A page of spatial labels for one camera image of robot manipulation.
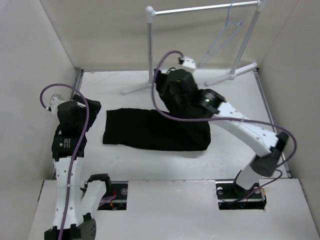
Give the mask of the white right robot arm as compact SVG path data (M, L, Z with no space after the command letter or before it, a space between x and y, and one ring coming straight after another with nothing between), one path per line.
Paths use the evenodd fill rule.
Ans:
M162 73L155 69L151 94L155 92L169 110L169 113L158 111L163 117L188 126L213 123L253 150L254 157L238 172L231 185L237 201L260 190L259 180L271 177L279 167L288 134L265 129L265 122L247 118L216 91L198 88L192 73L174 68Z

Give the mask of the black trousers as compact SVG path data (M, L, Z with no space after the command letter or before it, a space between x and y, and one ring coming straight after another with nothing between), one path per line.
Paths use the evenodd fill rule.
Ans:
M161 99L166 114L182 119L204 117L205 110L195 104L202 90L193 75L182 69L167 74L172 100ZM211 129L208 122L171 120L154 109L119 108L106 112L102 143L154 151L205 151L211 143Z

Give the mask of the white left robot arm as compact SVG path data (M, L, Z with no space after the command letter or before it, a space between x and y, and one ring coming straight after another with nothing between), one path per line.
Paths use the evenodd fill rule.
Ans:
M44 239L93 240L101 200L112 195L111 180L106 173L91 175L86 183L81 182L86 132L95 122L101 104L77 94L68 101L54 94L49 104L48 110L59 120L51 146L57 197L53 224L44 232Z

